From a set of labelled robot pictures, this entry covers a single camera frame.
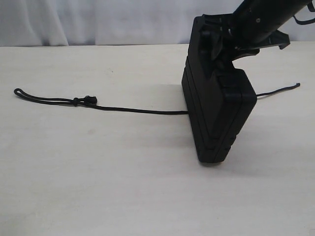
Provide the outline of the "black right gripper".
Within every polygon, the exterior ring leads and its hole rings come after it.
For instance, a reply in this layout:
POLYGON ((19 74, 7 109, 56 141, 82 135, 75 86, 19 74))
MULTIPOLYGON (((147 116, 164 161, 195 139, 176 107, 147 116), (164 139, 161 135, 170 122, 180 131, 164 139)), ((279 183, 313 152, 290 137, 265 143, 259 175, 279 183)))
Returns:
POLYGON ((238 53, 258 53, 276 46, 284 49, 290 39, 279 28, 294 15, 294 0, 245 0, 232 14, 204 14, 211 59, 230 49, 238 53))

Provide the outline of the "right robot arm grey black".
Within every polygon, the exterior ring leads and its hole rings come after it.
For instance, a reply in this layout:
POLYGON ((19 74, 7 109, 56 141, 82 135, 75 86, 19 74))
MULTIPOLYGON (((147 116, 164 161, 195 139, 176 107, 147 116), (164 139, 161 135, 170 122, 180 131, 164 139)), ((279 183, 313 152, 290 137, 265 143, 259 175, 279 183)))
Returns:
POLYGON ((279 28, 304 7, 315 10, 310 0, 245 0, 231 14, 205 16, 200 50, 211 60, 255 56, 276 46, 282 50, 290 39, 279 28))

